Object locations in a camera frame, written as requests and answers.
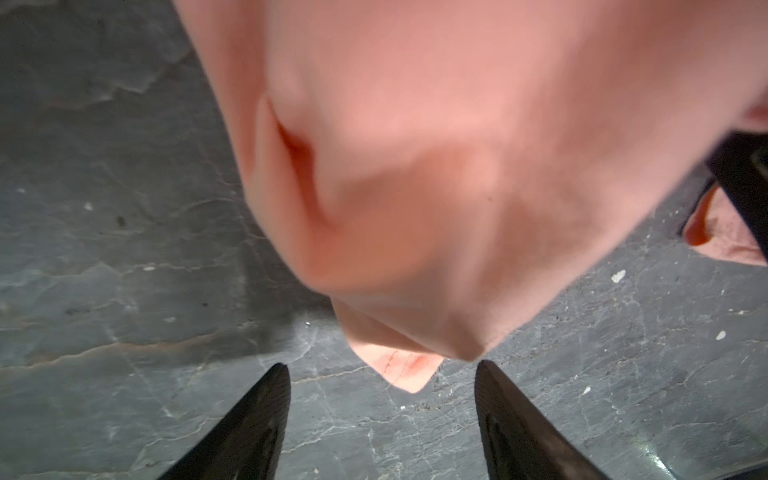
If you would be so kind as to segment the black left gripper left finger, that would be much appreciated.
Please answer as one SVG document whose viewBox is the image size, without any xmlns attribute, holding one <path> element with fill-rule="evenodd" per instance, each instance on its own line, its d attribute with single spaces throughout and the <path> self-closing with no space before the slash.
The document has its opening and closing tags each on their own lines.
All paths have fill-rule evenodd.
<svg viewBox="0 0 768 480">
<path fill-rule="evenodd" d="M 273 480 L 291 402 L 285 364 L 273 365 L 160 480 Z"/>
</svg>

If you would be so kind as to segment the pink graphic t-shirt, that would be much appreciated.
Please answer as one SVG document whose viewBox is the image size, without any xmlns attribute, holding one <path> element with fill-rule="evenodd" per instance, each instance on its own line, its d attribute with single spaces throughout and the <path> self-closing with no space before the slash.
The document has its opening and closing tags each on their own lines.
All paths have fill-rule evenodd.
<svg viewBox="0 0 768 480">
<path fill-rule="evenodd" d="M 767 122 L 763 1 L 178 1 L 246 203 L 415 393 Z"/>
</svg>

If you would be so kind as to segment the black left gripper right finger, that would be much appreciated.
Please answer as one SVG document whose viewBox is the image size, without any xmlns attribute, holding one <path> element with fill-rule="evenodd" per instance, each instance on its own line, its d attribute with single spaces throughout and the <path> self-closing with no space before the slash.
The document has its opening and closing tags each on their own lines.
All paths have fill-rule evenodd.
<svg viewBox="0 0 768 480">
<path fill-rule="evenodd" d="M 607 480 L 490 360 L 477 365 L 474 395 L 491 480 Z"/>
</svg>

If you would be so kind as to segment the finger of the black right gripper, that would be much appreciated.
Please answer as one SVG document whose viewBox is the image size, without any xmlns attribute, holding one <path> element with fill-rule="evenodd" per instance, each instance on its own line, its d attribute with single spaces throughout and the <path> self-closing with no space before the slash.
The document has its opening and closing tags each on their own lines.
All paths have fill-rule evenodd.
<svg viewBox="0 0 768 480">
<path fill-rule="evenodd" d="M 767 134 L 733 133 L 706 164 L 767 257 Z"/>
</svg>

